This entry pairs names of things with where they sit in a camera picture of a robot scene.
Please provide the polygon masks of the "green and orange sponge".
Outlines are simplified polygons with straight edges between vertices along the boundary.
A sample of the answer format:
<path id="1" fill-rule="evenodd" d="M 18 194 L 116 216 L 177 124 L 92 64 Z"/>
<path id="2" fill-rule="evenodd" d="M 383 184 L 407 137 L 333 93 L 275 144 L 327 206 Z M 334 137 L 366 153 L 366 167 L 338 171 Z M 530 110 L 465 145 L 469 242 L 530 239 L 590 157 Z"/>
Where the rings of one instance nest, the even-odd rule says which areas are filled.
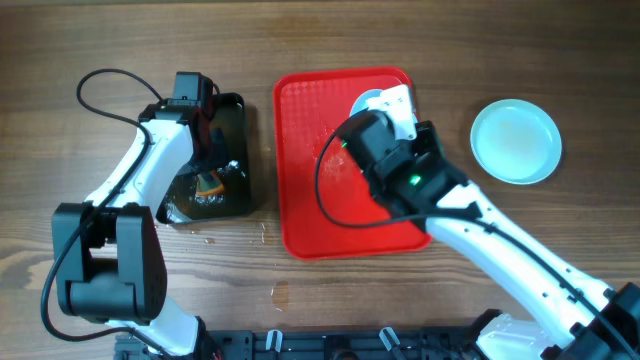
<path id="1" fill-rule="evenodd" d="M 198 197 L 211 197 L 223 193 L 224 184 L 216 170 L 203 172 L 197 175 L 195 195 Z"/>

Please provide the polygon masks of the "white plate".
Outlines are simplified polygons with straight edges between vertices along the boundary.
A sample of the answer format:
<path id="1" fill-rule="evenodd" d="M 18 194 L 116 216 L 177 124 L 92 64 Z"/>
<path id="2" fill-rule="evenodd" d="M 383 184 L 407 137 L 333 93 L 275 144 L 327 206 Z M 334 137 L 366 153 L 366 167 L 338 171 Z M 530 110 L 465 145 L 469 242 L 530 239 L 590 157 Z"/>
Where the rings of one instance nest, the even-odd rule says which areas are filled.
<path id="1" fill-rule="evenodd" d="M 376 98 L 380 96 L 382 92 L 381 89 L 369 89 L 362 94 L 360 94 L 357 99 L 354 101 L 349 116 L 353 116 L 354 114 L 366 110 L 368 108 L 367 101 L 371 98 Z"/>
<path id="2" fill-rule="evenodd" d="M 539 106 L 503 99 L 483 108 L 470 130 L 470 147 L 492 177 L 514 185 L 531 185 L 558 168 L 563 141 L 554 120 Z"/>

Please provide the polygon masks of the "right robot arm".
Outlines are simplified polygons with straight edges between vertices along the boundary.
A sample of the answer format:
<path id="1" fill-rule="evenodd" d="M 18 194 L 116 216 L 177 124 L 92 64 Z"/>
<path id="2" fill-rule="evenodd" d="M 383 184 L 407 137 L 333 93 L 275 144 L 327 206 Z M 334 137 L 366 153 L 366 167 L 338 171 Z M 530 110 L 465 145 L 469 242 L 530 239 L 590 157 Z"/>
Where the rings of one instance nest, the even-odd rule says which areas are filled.
<path id="1" fill-rule="evenodd" d="M 502 311 L 471 343 L 488 359 L 636 359 L 639 288 L 618 291 L 571 266 L 499 211 L 442 154 L 433 125 L 400 133 L 385 112 L 363 111 L 337 130 L 391 222 L 410 221 L 468 258 L 531 320 Z"/>

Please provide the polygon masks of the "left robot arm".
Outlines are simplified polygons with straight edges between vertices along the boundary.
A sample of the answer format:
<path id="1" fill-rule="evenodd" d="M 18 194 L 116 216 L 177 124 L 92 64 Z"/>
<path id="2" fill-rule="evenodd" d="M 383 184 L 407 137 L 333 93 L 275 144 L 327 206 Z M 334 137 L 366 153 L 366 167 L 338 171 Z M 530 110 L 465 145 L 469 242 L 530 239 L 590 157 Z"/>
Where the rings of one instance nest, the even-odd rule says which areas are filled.
<path id="1" fill-rule="evenodd" d="M 192 175 L 195 195 L 224 191 L 217 168 L 224 139 L 210 124 L 221 94 L 198 72 L 179 72 L 130 125 L 136 138 L 109 178 L 84 201 L 52 216 L 54 263 L 43 286 L 44 328 L 67 342 L 123 332 L 153 359 L 220 359 L 202 319 L 167 295 L 167 270 L 154 217 L 174 178 Z"/>

